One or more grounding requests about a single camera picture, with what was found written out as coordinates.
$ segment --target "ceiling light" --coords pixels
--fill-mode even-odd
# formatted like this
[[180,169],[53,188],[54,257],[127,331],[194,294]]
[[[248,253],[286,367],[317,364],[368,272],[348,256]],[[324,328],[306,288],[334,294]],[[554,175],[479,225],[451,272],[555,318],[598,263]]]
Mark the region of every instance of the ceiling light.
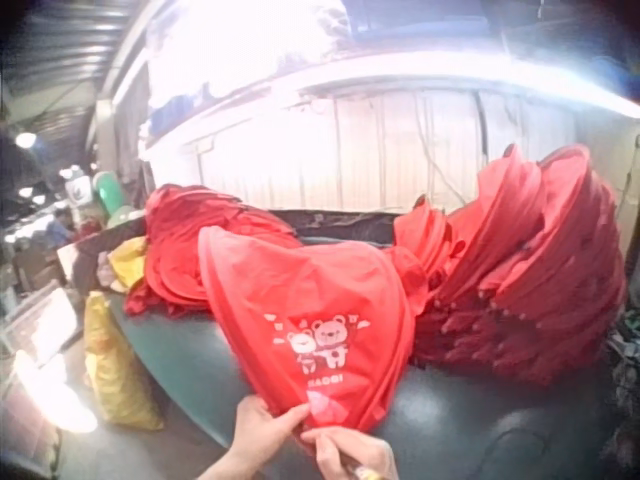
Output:
[[18,195],[20,195],[22,198],[29,198],[32,193],[33,193],[32,187],[24,187],[18,190]]
[[36,143],[36,134],[29,132],[22,132],[16,137],[16,145],[20,148],[31,148]]

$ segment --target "cartoon bear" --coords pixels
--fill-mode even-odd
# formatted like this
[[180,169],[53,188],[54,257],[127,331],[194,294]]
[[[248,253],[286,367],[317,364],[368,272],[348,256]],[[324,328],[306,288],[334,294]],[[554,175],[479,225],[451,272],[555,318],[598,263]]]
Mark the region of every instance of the cartoon bear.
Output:
[[316,341],[313,339],[311,330],[303,330],[302,333],[292,333],[287,335],[287,340],[295,353],[298,354],[296,359],[302,365],[302,371],[305,375],[309,375],[316,371],[316,359],[314,352],[316,350]]
[[323,357],[329,368],[344,367],[348,351],[345,342],[349,336],[346,323],[344,316],[336,315],[333,320],[316,320],[311,325],[315,342],[320,347],[315,354]]

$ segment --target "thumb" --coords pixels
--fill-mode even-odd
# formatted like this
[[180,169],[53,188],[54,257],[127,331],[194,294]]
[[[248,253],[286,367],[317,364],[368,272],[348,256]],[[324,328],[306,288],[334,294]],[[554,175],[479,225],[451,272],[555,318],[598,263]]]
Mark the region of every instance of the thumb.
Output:
[[291,433],[294,428],[300,425],[300,423],[309,416],[309,411],[309,404],[303,403],[302,405],[293,407],[287,413],[280,415],[275,419],[275,421],[279,428],[286,433]]

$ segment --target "floor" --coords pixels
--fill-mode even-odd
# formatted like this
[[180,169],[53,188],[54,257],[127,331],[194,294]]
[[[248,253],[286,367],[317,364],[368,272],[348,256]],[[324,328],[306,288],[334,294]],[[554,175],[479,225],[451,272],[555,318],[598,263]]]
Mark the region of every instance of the floor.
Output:
[[92,392],[84,384],[82,341],[65,353],[68,384],[99,421],[88,434],[65,432],[59,461],[60,480],[188,480],[195,479],[223,453],[178,406],[161,400],[164,430],[143,432],[100,419]]

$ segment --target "yellow fabric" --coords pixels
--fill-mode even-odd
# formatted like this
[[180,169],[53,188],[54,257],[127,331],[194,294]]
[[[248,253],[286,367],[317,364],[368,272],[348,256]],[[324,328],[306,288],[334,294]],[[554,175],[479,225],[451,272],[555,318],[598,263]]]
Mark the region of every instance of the yellow fabric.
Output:
[[164,427],[147,372],[118,328],[104,294],[91,292],[84,314],[86,366],[104,419],[159,430]]
[[144,277],[144,259],[146,254],[146,237],[136,237],[127,240],[109,254],[111,267],[127,291]]

